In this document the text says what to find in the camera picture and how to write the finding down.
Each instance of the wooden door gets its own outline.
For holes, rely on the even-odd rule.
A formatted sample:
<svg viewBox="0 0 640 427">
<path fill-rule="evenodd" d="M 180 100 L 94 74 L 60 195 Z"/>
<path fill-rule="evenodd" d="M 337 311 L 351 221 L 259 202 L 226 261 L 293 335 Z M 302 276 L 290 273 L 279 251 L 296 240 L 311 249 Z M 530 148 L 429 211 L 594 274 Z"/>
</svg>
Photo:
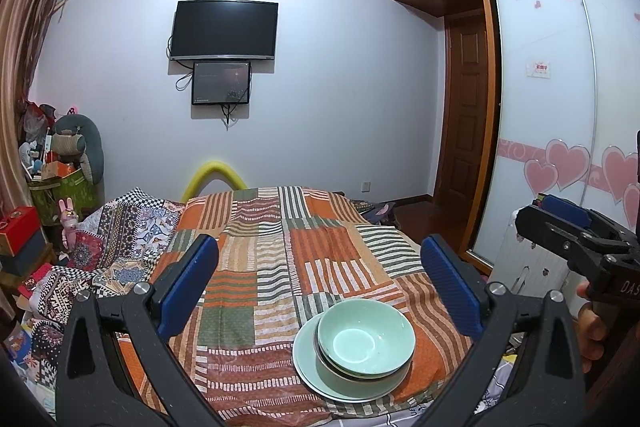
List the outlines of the wooden door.
<svg viewBox="0 0 640 427">
<path fill-rule="evenodd" d="M 484 15 L 447 19 L 445 116 L 435 201 L 466 219 L 478 183 L 488 90 Z"/>
</svg>

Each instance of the stacked dishes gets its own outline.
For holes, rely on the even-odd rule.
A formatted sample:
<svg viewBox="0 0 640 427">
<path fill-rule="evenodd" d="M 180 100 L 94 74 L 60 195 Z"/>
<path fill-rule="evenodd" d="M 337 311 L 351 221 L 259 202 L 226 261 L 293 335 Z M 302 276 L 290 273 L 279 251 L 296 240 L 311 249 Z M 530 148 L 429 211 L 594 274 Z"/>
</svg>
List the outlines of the stacked dishes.
<svg viewBox="0 0 640 427">
<path fill-rule="evenodd" d="M 348 299 L 300 328 L 293 363 L 316 393 L 360 403 L 383 397 L 402 383 L 414 348 L 414 330 L 393 306 Z"/>
</svg>

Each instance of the wooden floor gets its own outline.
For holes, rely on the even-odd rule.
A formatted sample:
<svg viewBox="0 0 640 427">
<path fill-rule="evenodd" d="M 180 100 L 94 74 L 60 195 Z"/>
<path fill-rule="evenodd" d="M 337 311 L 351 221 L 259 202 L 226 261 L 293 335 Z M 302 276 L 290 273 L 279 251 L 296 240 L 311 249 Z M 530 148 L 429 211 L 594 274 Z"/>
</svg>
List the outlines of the wooden floor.
<svg viewBox="0 0 640 427">
<path fill-rule="evenodd" d="M 394 209 L 401 230 L 420 244 L 432 233 L 439 233 L 449 246 L 458 251 L 466 221 L 454 219 L 429 201 L 404 204 Z"/>
</svg>

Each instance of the sliding door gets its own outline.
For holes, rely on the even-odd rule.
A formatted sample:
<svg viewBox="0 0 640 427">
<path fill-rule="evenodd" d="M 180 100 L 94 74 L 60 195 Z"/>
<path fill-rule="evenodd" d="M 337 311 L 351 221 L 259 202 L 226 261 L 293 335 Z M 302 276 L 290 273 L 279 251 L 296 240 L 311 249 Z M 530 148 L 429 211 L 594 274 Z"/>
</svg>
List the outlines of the sliding door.
<svg viewBox="0 0 640 427">
<path fill-rule="evenodd" d="M 582 0 L 497 0 L 498 149 L 473 251 L 493 263 L 514 210 L 539 192 L 580 204 L 591 165 L 595 76 Z"/>
<path fill-rule="evenodd" d="M 584 0 L 596 59 L 596 134 L 583 205 L 636 229 L 640 0 Z"/>
</svg>

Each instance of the blue gripper pad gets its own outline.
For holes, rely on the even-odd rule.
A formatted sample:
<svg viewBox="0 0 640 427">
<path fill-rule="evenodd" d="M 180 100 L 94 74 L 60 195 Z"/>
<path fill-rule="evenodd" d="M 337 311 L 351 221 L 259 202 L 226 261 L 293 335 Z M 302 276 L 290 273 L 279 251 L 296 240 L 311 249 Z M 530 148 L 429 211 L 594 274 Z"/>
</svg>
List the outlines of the blue gripper pad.
<svg viewBox="0 0 640 427">
<path fill-rule="evenodd" d="M 545 196 L 540 208 L 581 229 L 588 229 L 591 226 L 591 218 L 587 211 L 571 201 L 556 196 Z"/>
<path fill-rule="evenodd" d="M 182 333 L 191 312 L 202 297 L 202 292 L 218 266 L 218 243 L 213 237 L 201 234 L 184 257 L 191 260 L 186 266 L 181 267 L 182 272 L 178 279 L 159 303 L 158 336 L 165 342 Z"/>
<path fill-rule="evenodd" d="M 464 263 L 439 235 L 431 235 L 422 242 L 420 261 L 458 332 L 478 340 L 484 330 L 478 297 L 486 295 L 479 273 Z"/>
</svg>

